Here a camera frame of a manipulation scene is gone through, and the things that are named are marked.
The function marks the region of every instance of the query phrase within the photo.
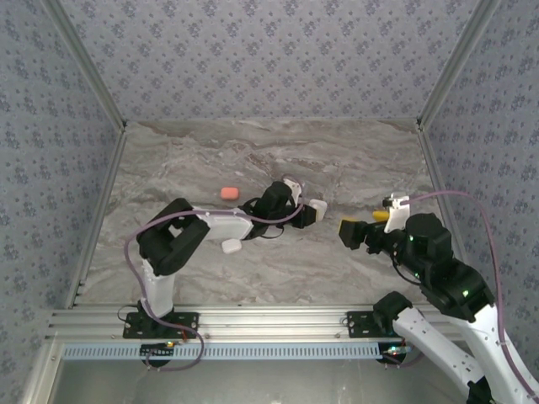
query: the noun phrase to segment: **pink object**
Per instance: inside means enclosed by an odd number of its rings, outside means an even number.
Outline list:
[[[236,200],[239,198],[239,189],[235,187],[221,188],[221,199]]]

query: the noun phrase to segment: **wall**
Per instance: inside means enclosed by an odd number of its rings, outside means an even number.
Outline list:
[[[62,2],[128,120],[415,117],[475,5]]]
[[[66,299],[115,129],[38,0],[0,2],[0,402]]]
[[[485,205],[501,262],[507,328],[539,377],[539,5],[502,2],[429,128],[448,189]],[[470,262],[494,287],[485,231],[452,202]]]

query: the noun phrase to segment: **gray marble table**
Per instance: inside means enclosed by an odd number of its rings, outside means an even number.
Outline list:
[[[343,215],[372,221],[392,191],[432,190],[414,124],[376,120],[186,121],[131,123],[98,245],[78,303],[134,302],[140,290],[125,265],[127,235],[178,197],[192,205],[229,208],[260,196],[290,173],[307,183],[307,198],[328,202],[324,220],[287,227],[275,240],[255,239],[231,255],[205,242],[179,272],[178,303],[374,303],[391,290],[415,302],[385,256],[350,251],[338,237]],[[240,201],[221,201],[223,186]],[[435,200],[412,212],[433,211]],[[131,255],[140,264],[137,245]]]

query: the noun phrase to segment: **patterned wallpaper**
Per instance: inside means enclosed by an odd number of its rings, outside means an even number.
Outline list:
[[[429,128],[448,189],[494,226],[509,335],[539,378],[539,4],[502,2]],[[468,258],[494,277],[481,217],[453,199]]]
[[[0,402],[15,403],[116,135],[39,0],[2,0],[0,15]]]
[[[62,0],[128,120],[415,117],[475,0]]]

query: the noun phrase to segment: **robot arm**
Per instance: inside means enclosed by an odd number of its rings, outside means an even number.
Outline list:
[[[374,307],[381,327],[392,328],[424,352],[465,395],[469,393],[468,403],[488,403],[492,399],[505,404],[534,402],[509,367],[500,346],[494,297],[478,271],[453,257],[450,232],[434,214],[417,214],[399,221],[398,226],[389,226],[390,221],[343,221],[339,236],[350,249],[365,243],[369,254],[384,252],[394,265],[407,268],[420,282],[429,303],[459,329],[475,359],[437,333],[396,292]],[[404,299],[408,304],[392,306],[388,304],[391,299]],[[528,385],[539,391],[539,384],[507,336],[506,342]]]
[[[263,236],[270,227],[235,213],[247,213],[265,220],[284,219],[292,214],[300,197],[300,186],[290,179],[273,182],[262,197],[251,199],[232,210],[203,210],[204,214],[187,215],[165,221],[141,233],[136,240],[143,258],[144,284],[153,313],[164,317],[173,310],[175,274],[189,261],[204,240],[224,240],[224,253],[241,249],[242,240]],[[327,209],[321,200],[311,199],[289,221],[297,228],[320,221]],[[151,221],[177,212],[200,210],[186,199],[176,199]]]

